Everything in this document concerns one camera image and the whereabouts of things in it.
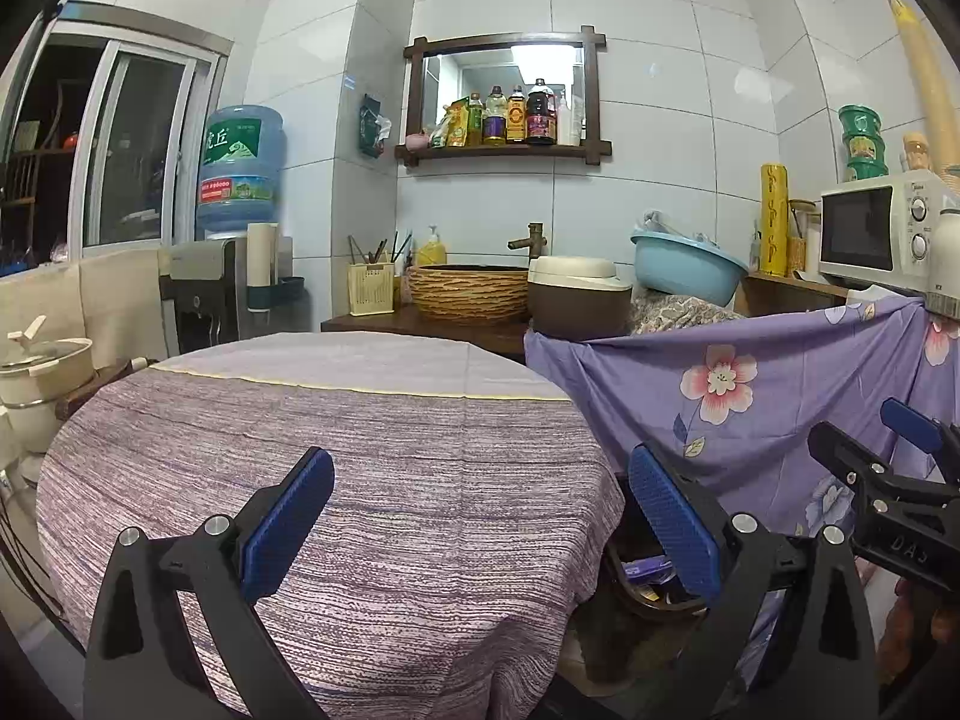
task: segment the bamboo faucet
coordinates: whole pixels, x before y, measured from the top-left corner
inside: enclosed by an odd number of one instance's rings
[[[530,259],[536,260],[546,251],[546,238],[544,237],[544,225],[539,221],[531,221],[529,224],[530,235],[526,238],[520,238],[516,241],[507,242],[507,248],[530,248]]]

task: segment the stacked green container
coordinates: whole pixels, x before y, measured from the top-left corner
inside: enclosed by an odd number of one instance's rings
[[[886,146],[880,137],[880,116],[862,105],[845,105],[838,112],[847,150],[846,180],[887,175]]]

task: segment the microwave door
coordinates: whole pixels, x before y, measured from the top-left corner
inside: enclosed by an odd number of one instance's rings
[[[892,271],[899,254],[891,230],[892,199],[890,186],[824,196],[821,261]]]

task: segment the sliding glass door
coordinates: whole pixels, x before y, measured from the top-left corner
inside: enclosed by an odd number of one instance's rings
[[[77,140],[70,258],[192,240],[217,56],[120,28],[66,26],[107,38]]]

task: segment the yellow cling wrap roll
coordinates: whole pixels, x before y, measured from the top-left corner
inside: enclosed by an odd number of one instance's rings
[[[933,170],[944,178],[947,184],[956,187],[958,182],[947,173],[947,168],[960,164],[960,133],[957,130],[956,112],[950,102],[947,81],[944,80],[937,55],[930,45],[923,25],[917,19],[917,14],[903,0],[887,1],[890,2],[896,29],[910,62],[917,95],[923,105]]]
[[[760,167],[763,208],[760,212],[760,272],[786,276],[787,209],[786,167],[767,163]]]

